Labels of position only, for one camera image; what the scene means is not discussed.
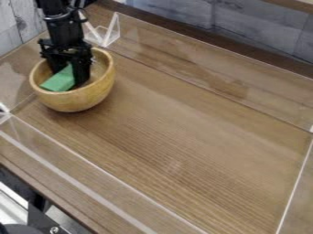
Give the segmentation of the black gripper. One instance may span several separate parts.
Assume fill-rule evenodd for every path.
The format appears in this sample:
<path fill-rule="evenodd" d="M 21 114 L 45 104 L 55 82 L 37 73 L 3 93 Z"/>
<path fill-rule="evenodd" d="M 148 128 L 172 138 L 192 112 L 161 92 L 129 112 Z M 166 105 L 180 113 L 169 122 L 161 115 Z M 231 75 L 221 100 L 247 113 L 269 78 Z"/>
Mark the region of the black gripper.
<path fill-rule="evenodd" d="M 80 15 L 84 1 L 37 0 L 50 34 L 49 38 L 38 41 L 42 57 L 49 61 L 54 74 L 66 68 L 69 62 L 73 64 L 78 87 L 90 80 L 93 64 L 93 46 L 85 40 L 82 26 L 89 19 Z"/>

